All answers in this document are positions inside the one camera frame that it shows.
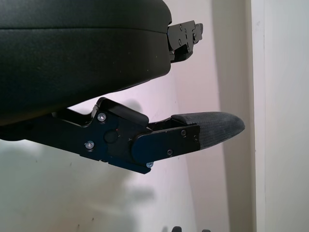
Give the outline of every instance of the screw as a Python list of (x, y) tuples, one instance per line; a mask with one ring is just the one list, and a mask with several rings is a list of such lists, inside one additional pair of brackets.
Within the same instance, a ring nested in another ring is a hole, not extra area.
[(104, 113), (98, 114), (98, 120), (104, 122), (106, 120), (106, 115)]
[(153, 162), (146, 163), (146, 167), (147, 167), (147, 168), (152, 168), (152, 167), (153, 167), (153, 165), (154, 165), (154, 163), (153, 163)]
[(88, 141), (87, 143), (85, 143), (85, 147), (90, 150), (95, 146), (95, 143), (92, 141)]
[(182, 130), (181, 134), (183, 137), (185, 137), (187, 135), (187, 132), (185, 130)]
[(171, 157), (172, 155), (173, 155), (173, 150), (168, 150), (168, 152), (167, 152), (167, 155), (169, 156), (169, 157)]

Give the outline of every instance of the black plastic part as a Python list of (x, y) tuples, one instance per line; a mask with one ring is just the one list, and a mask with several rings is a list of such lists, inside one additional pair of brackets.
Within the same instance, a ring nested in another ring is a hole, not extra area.
[(145, 128), (148, 126), (149, 118), (146, 115), (143, 115), (107, 98), (100, 98), (97, 102), (97, 106), (128, 121), (140, 124)]
[[(98, 120), (100, 113), (106, 115), (104, 123)], [(146, 163), (133, 160), (131, 146), (136, 135), (150, 131), (146, 128), (148, 121), (145, 115), (101, 98), (88, 115), (66, 109), (1, 127), (0, 136), (9, 140), (27, 139), (145, 174), (150, 169)], [(88, 141), (94, 142), (92, 149), (86, 148)]]
[(175, 226), (172, 230), (172, 232), (182, 232), (182, 228), (179, 226)]
[(203, 24), (194, 21), (170, 26), (168, 29), (170, 62), (181, 62), (190, 58), (193, 47), (202, 40)]
[(187, 125), (197, 124), (200, 126), (201, 149), (222, 143), (245, 129), (245, 124), (239, 117), (228, 113), (194, 113), (173, 115), (172, 118)]
[(198, 125), (153, 131), (139, 135), (132, 146), (135, 162), (149, 163), (200, 150)]

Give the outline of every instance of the black metal bracket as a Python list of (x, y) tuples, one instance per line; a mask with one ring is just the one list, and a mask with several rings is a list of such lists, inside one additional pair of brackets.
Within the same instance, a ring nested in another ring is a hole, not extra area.
[(171, 63), (188, 59), (193, 46), (202, 40), (203, 24), (194, 21), (170, 26), (168, 29), (169, 56)]
[(150, 123), (147, 116), (107, 98), (82, 115), (70, 109), (0, 127), (4, 140), (30, 140), (148, 173), (154, 161), (200, 150), (200, 127), (174, 119)]

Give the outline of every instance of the silver screw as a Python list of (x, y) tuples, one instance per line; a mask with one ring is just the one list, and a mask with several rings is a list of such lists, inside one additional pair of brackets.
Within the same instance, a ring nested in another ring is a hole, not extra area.
[(147, 168), (152, 168), (152, 167), (153, 167), (153, 165), (154, 165), (154, 163), (153, 163), (153, 162), (146, 163), (146, 167), (147, 167)]
[(98, 114), (98, 120), (104, 122), (106, 120), (106, 115), (104, 113)]
[(168, 150), (168, 152), (167, 152), (167, 155), (169, 156), (169, 157), (171, 157), (172, 155), (173, 155), (173, 150)]
[(95, 146), (95, 143), (92, 142), (92, 141), (88, 141), (87, 143), (85, 143), (85, 147), (86, 147), (88, 150), (94, 148), (94, 146)]
[(185, 137), (187, 135), (187, 132), (185, 130), (182, 130), (181, 134), (183, 137)]

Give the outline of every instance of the white wall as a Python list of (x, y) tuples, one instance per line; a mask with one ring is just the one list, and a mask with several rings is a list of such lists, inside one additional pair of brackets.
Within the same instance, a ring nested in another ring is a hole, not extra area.
[(265, 1), (266, 231), (309, 230), (309, 1)]
[(197, 230), (250, 232), (253, 220), (245, 0), (177, 2), (178, 10), (172, 11), (174, 23), (195, 20), (204, 24), (203, 40), (195, 46), (193, 56), (172, 67), (180, 112), (225, 111), (238, 115), (247, 125), (246, 131), (223, 145), (187, 155)]
[[(172, 73), (108, 96), (151, 121), (178, 113)], [(97, 99), (73, 109), (90, 112)], [(195, 232), (184, 156), (147, 175), (29, 141), (0, 141), (1, 232)]]

